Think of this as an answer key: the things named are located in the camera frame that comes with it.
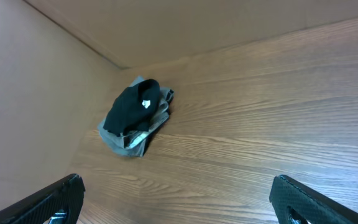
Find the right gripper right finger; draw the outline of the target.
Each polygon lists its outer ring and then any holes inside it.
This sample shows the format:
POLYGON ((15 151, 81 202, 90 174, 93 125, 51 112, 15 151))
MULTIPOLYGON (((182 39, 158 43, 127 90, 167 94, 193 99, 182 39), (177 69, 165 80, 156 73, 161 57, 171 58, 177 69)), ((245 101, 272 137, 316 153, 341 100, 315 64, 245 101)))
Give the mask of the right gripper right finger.
POLYGON ((274 178, 269 202, 280 224, 357 224, 358 213, 287 175, 274 178))

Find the black polo shirt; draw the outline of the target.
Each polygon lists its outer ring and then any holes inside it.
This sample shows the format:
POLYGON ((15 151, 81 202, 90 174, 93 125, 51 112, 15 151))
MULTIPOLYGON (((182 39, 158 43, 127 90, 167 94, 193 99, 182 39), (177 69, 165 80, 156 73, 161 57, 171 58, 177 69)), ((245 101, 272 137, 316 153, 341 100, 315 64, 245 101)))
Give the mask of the black polo shirt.
POLYGON ((126 135, 130 131, 148 131, 159 102, 158 81, 148 79, 129 86, 115 99, 103 129, 116 136, 126 135))

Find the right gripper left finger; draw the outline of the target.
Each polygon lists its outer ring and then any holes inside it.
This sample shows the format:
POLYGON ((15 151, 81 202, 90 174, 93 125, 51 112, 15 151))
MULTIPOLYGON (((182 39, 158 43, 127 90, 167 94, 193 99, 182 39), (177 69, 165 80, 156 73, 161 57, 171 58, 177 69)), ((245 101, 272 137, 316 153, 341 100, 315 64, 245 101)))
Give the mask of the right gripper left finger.
POLYGON ((71 223, 80 215, 85 185, 70 174, 0 211, 0 224, 71 223))

